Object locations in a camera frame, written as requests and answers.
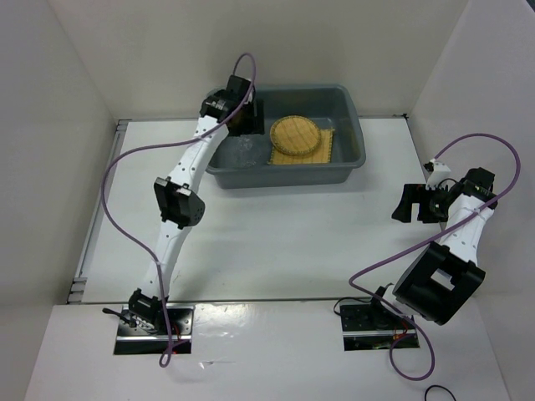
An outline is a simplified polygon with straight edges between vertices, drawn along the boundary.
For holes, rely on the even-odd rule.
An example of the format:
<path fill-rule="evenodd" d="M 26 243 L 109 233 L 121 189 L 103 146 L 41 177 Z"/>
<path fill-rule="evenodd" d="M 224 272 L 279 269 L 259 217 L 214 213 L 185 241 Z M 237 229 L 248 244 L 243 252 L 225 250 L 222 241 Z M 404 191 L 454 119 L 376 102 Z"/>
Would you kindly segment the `clear plastic cup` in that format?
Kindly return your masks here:
<path fill-rule="evenodd" d="M 257 135 L 244 135 L 231 140 L 232 157 L 234 155 L 254 155 L 259 160 L 262 156 L 262 146 L 258 144 Z"/>
<path fill-rule="evenodd" d="M 254 155 L 234 155 L 228 160 L 228 167 L 232 169 L 249 169 L 257 164 Z"/>

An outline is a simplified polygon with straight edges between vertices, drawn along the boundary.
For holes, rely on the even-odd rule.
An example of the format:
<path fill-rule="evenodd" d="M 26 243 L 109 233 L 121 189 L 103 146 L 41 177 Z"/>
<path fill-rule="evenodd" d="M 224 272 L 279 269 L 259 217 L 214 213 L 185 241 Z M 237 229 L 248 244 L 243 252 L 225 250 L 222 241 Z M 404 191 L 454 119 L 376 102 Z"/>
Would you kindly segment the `round green-rimmed bamboo tray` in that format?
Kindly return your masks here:
<path fill-rule="evenodd" d="M 320 128 L 312 120 L 298 115 L 275 121 L 269 135 L 274 148 L 285 155 L 307 155 L 321 144 Z"/>

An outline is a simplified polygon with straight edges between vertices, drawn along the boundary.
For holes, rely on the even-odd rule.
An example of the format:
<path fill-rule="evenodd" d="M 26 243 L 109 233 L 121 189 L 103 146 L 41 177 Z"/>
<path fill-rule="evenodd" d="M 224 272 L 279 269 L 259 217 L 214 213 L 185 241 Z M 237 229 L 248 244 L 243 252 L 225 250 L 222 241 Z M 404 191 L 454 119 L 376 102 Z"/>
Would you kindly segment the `square woven bamboo tray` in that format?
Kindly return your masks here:
<path fill-rule="evenodd" d="M 331 161 L 334 129 L 321 129 L 320 134 L 321 143 L 312 152 L 306 155 L 286 155 L 273 148 L 268 163 L 270 165 L 328 164 Z"/>

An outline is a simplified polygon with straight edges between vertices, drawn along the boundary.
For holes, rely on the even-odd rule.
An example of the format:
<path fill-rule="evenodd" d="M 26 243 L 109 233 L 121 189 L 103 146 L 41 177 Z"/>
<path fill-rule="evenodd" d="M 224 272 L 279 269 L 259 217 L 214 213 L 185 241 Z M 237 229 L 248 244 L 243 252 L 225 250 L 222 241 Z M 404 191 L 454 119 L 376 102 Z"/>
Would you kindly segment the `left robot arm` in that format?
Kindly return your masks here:
<path fill-rule="evenodd" d="M 154 334 L 166 328 L 165 303 L 172 272 L 186 237 L 204 215 L 198 195 L 201 178 L 222 141 L 229 135 L 249 135 L 262 123 L 262 105 L 251 80 L 231 75 L 224 89 L 201 104 L 192 142 L 165 178 L 156 178 L 155 198 L 160 209 L 160 232 L 150 268 L 128 301 L 136 324 Z"/>

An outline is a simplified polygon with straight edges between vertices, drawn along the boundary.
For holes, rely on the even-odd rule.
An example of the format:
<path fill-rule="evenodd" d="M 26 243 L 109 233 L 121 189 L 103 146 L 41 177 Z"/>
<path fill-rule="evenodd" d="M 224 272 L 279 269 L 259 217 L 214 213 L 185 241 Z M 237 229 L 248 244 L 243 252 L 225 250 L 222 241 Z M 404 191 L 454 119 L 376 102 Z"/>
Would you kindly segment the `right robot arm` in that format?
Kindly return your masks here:
<path fill-rule="evenodd" d="M 448 228 L 468 216 L 472 220 L 439 240 L 433 240 L 395 284 L 389 295 L 400 308 L 405 305 L 428 321 L 447 323 L 484 281 L 478 266 L 477 248 L 482 230 L 497 203 L 482 205 L 495 197 L 495 175 L 481 167 L 470 169 L 453 186 L 451 170 L 437 160 L 424 164 L 430 173 L 424 184 L 404 185 L 394 220 L 411 222 L 412 206 L 419 206 L 417 220 L 445 223 Z"/>

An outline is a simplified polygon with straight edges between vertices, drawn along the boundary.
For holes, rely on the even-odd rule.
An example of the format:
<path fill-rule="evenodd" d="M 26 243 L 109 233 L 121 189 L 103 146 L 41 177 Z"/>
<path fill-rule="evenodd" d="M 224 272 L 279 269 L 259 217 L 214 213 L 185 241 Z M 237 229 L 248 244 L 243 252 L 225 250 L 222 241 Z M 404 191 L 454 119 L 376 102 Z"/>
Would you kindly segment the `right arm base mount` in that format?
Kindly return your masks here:
<path fill-rule="evenodd" d="M 416 330 L 402 318 L 366 297 L 340 298 L 333 308 L 340 319 L 344 350 L 418 348 Z"/>

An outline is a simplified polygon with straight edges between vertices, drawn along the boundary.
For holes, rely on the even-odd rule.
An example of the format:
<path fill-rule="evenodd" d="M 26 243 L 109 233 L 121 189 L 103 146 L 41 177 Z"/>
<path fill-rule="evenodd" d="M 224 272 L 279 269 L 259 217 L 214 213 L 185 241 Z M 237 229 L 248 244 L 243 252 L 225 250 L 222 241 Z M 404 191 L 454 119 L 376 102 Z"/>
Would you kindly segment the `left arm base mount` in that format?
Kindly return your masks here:
<path fill-rule="evenodd" d="M 173 354 L 191 353 L 194 311 L 192 305 L 168 306 Z M 161 321 L 159 327 L 149 327 L 136 320 L 127 306 L 122 306 L 119 312 L 104 307 L 102 313 L 119 319 L 114 355 L 162 354 L 166 350 L 168 334 L 164 321 Z"/>

